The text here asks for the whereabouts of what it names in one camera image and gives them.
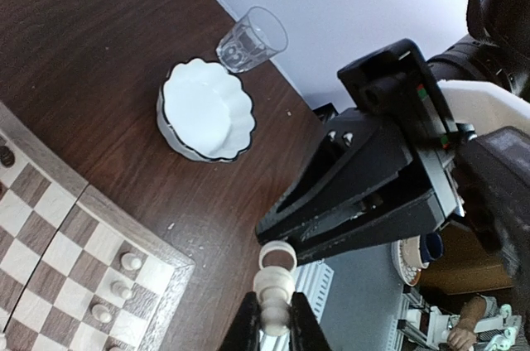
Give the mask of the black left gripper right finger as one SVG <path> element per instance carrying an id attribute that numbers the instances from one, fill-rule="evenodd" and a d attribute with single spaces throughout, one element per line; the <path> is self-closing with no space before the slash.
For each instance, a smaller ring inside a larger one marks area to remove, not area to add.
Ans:
<path id="1" fill-rule="evenodd" d="M 301 292 L 295 292 L 291 298 L 289 349 L 331 351 L 306 295 Z"/>

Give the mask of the wooden chess board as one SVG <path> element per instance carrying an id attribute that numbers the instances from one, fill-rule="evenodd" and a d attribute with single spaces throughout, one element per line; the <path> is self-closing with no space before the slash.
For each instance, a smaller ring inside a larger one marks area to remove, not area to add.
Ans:
<path id="1" fill-rule="evenodd" d="M 126 252 L 139 270 L 122 268 Z M 2 349 L 159 350 L 194 267 L 2 108 Z M 114 281 L 130 300 L 111 292 Z M 94 304 L 110 323 L 91 315 Z"/>

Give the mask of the white rook chess piece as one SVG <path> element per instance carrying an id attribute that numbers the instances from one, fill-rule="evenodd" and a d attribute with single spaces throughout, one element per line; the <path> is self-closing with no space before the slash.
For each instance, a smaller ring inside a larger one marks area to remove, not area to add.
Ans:
<path id="1" fill-rule="evenodd" d="M 284 252 L 291 258 L 288 268 L 265 266 L 263 261 L 271 252 Z M 297 269 L 295 249 L 283 241 L 271 241 L 262 246 L 258 257 L 259 271 L 253 278 L 253 291 L 260 306 L 261 331 L 280 337 L 289 332 L 290 307 L 295 291 L 293 274 Z"/>

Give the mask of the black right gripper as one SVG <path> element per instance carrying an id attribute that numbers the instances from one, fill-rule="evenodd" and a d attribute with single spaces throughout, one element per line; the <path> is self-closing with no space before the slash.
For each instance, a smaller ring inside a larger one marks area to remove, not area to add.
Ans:
<path id="1" fill-rule="evenodd" d="M 402 39 L 338 78 L 355 106 L 325 124 L 299 178 L 256 227 L 300 263 L 435 232 L 460 207 L 462 135 L 418 46 Z"/>

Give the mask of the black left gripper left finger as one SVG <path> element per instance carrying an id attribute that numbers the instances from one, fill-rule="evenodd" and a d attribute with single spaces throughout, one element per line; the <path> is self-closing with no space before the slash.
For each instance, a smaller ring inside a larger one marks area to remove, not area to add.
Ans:
<path id="1" fill-rule="evenodd" d="M 250 291 L 243 298 L 218 350 L 258 351 L 260 349 L 260 315 L 257 295 Z"/>

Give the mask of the white pawn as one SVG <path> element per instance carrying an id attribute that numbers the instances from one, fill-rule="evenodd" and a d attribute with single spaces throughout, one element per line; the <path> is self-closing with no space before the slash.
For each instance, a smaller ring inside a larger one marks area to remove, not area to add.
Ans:
<path id="1" fill-rule="evenodd" d="M 142 259 L 135 253 L 126 252 L 120 257 L 120 264 L 126 271 L 137 271 L 142 267 Z"/>
<path id="2" fill-rule="evenodd" d="M 91 315 L 102 324 L 108 324 L 113 319 L 110 309 L 102 304 L 94 304 L 91 308 Z"/>
<path id="3" fill-rule="evenodd" d="M 133 292 L 130 286 L 124 281 L 114 281 L 111 285 L 111 292 L 125 301 L 133 297 Z"/>

